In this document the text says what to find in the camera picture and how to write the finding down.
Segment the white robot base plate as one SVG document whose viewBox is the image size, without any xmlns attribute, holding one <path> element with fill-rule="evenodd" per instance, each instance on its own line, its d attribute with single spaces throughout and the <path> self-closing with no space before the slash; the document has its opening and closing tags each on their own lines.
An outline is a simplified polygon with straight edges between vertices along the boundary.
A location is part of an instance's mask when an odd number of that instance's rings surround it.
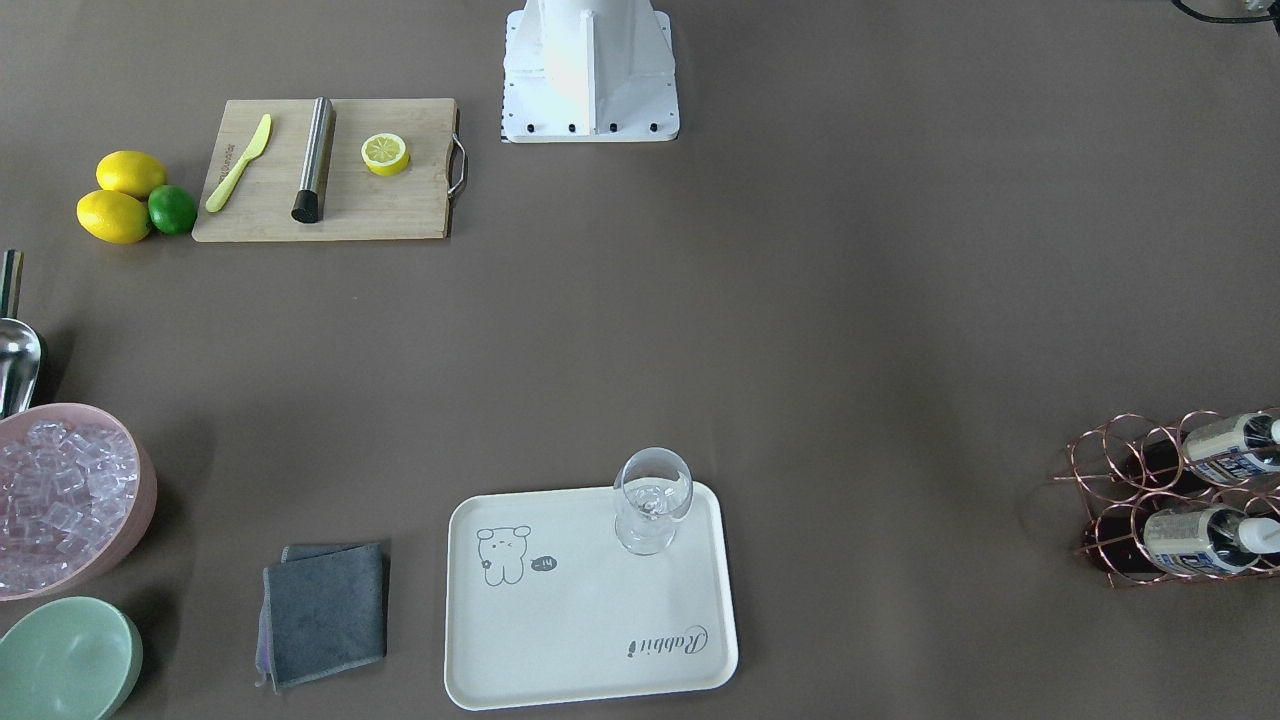
<svg viewBox="0 0 1280 720">
<path fill-rule="evenodd" d="M 504 142 L 678 137 L 672 24 L 652 3 L 527 1 L 504 28 Z"/>
</svg>

